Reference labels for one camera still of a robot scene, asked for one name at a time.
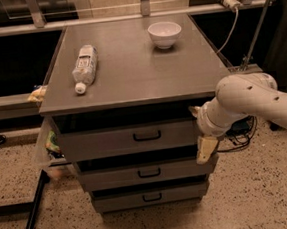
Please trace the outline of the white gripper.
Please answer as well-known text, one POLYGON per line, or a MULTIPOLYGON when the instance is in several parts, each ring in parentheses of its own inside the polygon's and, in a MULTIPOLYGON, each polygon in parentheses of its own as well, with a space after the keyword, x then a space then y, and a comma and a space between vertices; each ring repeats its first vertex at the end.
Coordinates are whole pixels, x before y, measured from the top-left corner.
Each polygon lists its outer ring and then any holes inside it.
POLYGON ((196 117, 198 128, 205 136, 197 140, 197 163, 203 165, 217 147, 218 139, 232 126, 229 113, 217 101, 206 102, 202 106, 189 106, 190 113, 196 117))

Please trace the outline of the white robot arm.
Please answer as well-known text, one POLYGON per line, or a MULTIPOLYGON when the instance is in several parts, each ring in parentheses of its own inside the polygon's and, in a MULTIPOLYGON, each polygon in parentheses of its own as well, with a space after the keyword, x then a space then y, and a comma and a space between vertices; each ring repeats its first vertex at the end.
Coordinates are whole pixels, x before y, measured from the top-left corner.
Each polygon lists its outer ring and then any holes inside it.
POLYGON ((199 136, 197 163, 208 162, 222 137, 247 115, 262 117, 287 129, 287 93, 279 91, 275 79, 266 73, 233 74, 216 85, 215 97, 202 106, 190 106, 199 136))

